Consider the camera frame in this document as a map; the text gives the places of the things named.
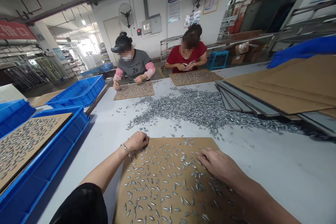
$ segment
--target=bracelet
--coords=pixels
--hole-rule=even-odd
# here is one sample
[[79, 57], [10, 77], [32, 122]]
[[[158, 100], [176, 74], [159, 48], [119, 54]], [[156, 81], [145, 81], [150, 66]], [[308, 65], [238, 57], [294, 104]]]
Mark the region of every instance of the bracelet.
[[129, 156], [129, 157], [132, 157], [130, 151], [128, 150], [128, 148], [127, 148], [123, 143], [122, 143], [120, 146], [122, 146], [122, 147], [125, 148], [125, 150], [128, 152], [128, 156]]

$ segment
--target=blue stool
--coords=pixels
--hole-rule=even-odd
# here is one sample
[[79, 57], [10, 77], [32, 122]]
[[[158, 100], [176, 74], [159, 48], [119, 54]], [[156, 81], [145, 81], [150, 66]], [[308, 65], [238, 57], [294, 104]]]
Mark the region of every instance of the blue stool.
[[[217, 56], [224, 56], [225, 60], [224, 60], [224, 65], [222, 66], [214, 66], [215, 61], [216, 61], [216, 57]], [[222, 51], [213, 51], [210, 54], [210, 57], [208, 58], [208, 62], [206, 63], [207, 68], [211, 71], [212, 69], [218, 69], [218, 68], [225, 68], [226, 67], [226, 62], [227, 62], [227, 58], [229, 56], [229, 51], [226, 50], [222, 50]]]

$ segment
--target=pink sleeve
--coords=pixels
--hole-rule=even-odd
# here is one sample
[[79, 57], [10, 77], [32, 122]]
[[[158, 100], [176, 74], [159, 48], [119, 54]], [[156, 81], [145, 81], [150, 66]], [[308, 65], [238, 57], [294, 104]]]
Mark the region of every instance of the pink sleeve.
[[124, 76], [124, 71], [120, 68], [117, 68], [115, 72], [116, 73], [114, 74], [113, 81], [120, 81], [121, 78]]
[[147, 75], [147, 77], [148, 77], [147, 79], [150, 79], [153, 76], [153, 74], [155, 73], [155, 66], [154, 66], [153, 62], [149, 62], [145, 65], [145, 67], [146, 67], [147, 71], [144, 74]]

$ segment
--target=red t-shirt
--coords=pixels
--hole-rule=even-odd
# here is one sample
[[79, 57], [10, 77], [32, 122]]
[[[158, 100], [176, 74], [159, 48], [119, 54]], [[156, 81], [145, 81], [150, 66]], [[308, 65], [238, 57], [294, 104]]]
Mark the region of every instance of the red t-shirt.
[[[200, 41], [198, 43], [198, 46], [196, 46], [192, 53], [190, 58], [185, 59], [182, 57], [181, 53], [180, 53], [180, 46], [175, 46], [172, 51], [170, 52], [168, 59], [167, 59], [167, 63], [168, 64], [176, 64], [176, 63], [186, 63], [189, 64], [191, 61], [195, 61], [198, 62], [199, 58], [207, 51], [207, 47], [203, 44], [202, 41]], [[178, 70], [177, 68], [173, 68], [173, 74], [178, 73], [178, 72], [183, 72]]]

